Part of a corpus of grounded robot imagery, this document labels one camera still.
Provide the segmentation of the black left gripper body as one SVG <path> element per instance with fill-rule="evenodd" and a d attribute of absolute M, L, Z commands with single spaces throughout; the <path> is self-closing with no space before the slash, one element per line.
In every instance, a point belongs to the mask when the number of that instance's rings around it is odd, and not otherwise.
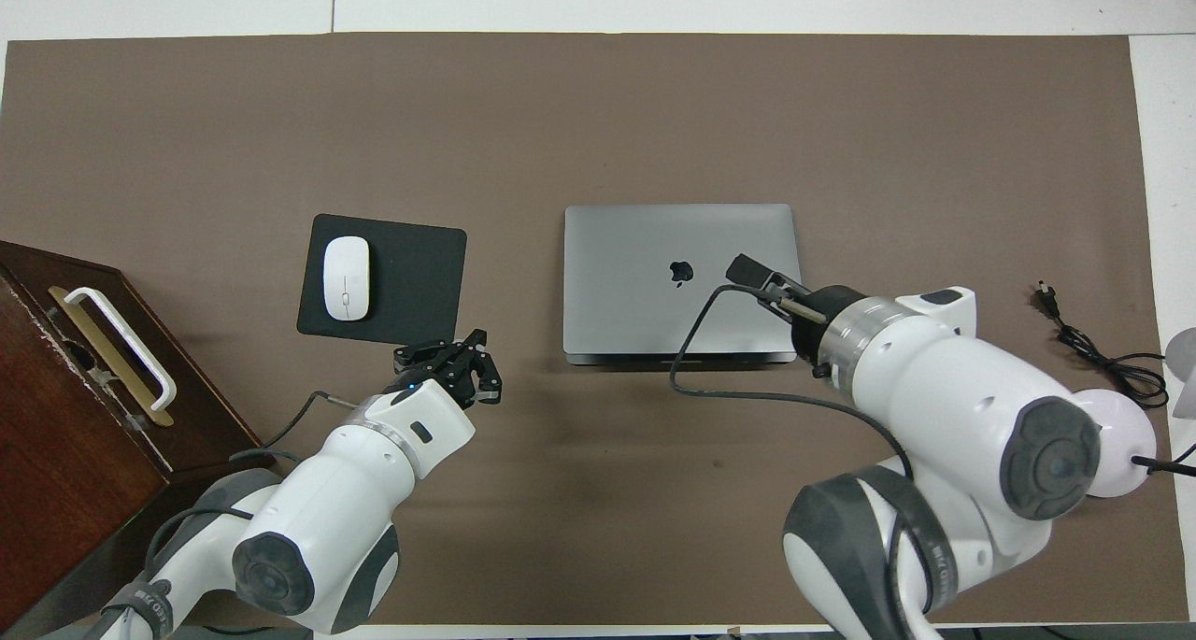
<path fill-rule="evenodd" d="M 417 360 L 414 356 L 396 355 L 393 371 L 396 377 L 388 385 L 388 394 L 414 390 L 427 380 L 435 380 L 437 385 L 444 389 L 462 409 L 482 400 L 481 388 L 476 380 L 480 360 L 475 355 L 453 356 L 447 360 Z"/>

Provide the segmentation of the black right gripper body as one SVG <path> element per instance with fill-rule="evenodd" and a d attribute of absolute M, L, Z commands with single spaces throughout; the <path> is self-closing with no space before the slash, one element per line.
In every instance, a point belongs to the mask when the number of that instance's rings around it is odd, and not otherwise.
<path fill-rule="evenodd" d="M 808 292 L 808 294 L 797 295 L 798 304 L 812 309 L 824 318 L 820 323 L 816 323 L 794 315 L 794 321 L 791 322 L 791 343 L 793 343 L 797 355 L 811 364 L 813 377 L 832 374 L 830 365 L 819 360 L 820 342 L 823 342 L 832 322 L 847 307 L 861 300 L 864 300 L 864 292 L 842 285 L 826 286 Z"/>

